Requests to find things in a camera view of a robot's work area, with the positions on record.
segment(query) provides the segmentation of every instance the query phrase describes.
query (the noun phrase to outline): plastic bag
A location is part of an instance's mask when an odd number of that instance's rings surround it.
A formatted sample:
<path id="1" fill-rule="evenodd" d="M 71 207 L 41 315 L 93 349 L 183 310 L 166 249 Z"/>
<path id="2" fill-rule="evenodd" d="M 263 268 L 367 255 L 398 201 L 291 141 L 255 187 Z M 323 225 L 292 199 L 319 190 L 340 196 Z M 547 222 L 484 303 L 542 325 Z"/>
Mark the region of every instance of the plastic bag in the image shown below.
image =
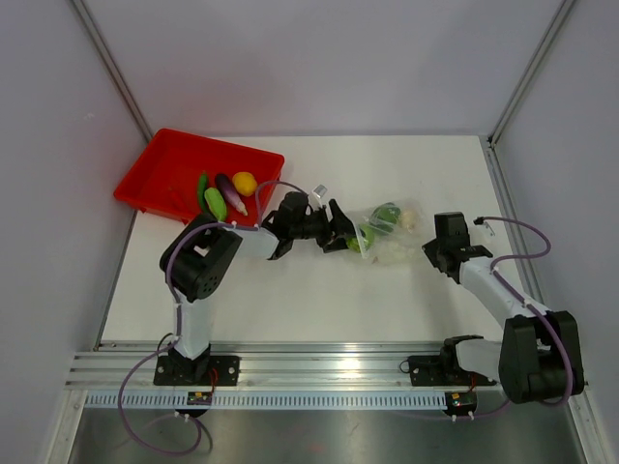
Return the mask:
<path id="1" fill-rule="evenodd" d="M 347 212 L 356 239 L 348 248 L 370 264 L 393 265 L 421 258 L 422 245 L 431 240 L 419 204 L 412 199 L 393 201 Z"/>

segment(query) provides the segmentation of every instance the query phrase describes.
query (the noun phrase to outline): white table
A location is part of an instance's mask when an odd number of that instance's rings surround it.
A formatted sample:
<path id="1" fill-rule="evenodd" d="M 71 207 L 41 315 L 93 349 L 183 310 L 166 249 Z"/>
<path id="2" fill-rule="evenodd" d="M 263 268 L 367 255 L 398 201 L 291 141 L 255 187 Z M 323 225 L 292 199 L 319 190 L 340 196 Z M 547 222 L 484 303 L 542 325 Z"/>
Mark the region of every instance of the white table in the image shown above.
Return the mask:
<path id="1" fill-rule="evenodd" d="M 473 136 L 243 137 L 225 140 L 281 153 L 281 178 L 307 191 L 329 189 L 342 209 L 412 197 L 426 215 L 462 211 L 500 216 L 480 141 Z M 267 212 L 279 205 L 277 188 Z M 506 229 L 495 236 L 470 225 L 473 241 L 495 255 L 511 252 Z M 172 300 L 159 269 L 180 222 L 138 214 L 107 317 L 103 340 L 158 340 L 173 329 Z M 466 290 L 426 259 L 382 267 L 346 252 L 323 254 L 295 243 L 279 261 L 238 258 L 210 298 L 219 342 L 439 341 L 480 334 L 500 339 L 498 324 Z M 503 273 L 521 287 L 516 266 Z"/>

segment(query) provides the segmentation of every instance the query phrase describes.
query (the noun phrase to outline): purple eggplant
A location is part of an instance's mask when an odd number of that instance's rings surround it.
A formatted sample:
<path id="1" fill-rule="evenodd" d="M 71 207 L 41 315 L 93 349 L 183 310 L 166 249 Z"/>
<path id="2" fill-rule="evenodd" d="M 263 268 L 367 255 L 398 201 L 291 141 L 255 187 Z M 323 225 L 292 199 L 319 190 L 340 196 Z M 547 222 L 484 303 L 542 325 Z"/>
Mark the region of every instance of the purple eggplant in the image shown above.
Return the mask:
<path id="1" fill-rule="evenodd" d="M 215 176 L 215 185 L 223 196 L 223 199 L 227 201 L 232 207 L 241 213 L 243 216 L 248 215 L 248 209 L 245 207 L 245 204 L 241 200 L 241 197 L 234 188 L 234 184 L 232 181 L 228 179 L 228 176 L 225 174 L 218 174 Z"/>

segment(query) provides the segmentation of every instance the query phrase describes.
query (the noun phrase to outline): gray floor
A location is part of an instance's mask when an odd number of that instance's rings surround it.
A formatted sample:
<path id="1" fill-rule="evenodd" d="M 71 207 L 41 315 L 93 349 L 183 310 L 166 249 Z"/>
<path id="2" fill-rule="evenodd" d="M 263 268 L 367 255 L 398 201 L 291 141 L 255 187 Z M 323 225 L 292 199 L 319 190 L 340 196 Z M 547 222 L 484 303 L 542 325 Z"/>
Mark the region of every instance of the gray floor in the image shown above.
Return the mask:
<path id="1" fill-rule="evenodd" d="M 487 407 L 492 406 L 487 399 Z M 164 411 L 132 410 L 135 430 Z M 209 452 L 182 458 L 159 456 L 135 443 L 118 445 L 127 434 L 115 410 L 84 412 L 72 464 L 226 463 L 226 464 L 374 464 L 374 463 L 584 463 L 566 409 L 537 404 L 514 406 L 498 418 L 459 422 L 410 418 L 442 413 L 374 411 L 209 411 L 201 419 L 213 436 Z M 139 432 L 150 443 L 169 450 L 191 445 L 192 426 L 179 420 L 161 422 Z"/>

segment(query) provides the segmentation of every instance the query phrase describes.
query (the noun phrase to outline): white wall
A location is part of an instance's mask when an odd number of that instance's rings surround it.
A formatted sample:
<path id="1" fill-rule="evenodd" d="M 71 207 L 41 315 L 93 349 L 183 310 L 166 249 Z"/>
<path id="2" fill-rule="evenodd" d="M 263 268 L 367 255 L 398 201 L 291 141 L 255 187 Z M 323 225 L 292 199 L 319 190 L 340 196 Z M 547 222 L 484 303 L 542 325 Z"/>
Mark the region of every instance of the white wall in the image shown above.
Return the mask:
<path id="1" fill-rule="evenodd" d="M 499 142 L 516 209 L 547 232 L 548 305 L 577 319 L 585 374 L 619 451 L 619 3 L 582 0 Z"/>
<path id="2" fill-rule="evenodd" d="M 143 140 L 65 1 L 3 2 L 0 62 L 0 450 L 24 464 L 93 346 L 131 219 L 112 191 Z"/>
<path id="3" fill-rule="evenodd" d="M 560 0 L 88 0 L 146 119 L 488 134 Z"/>

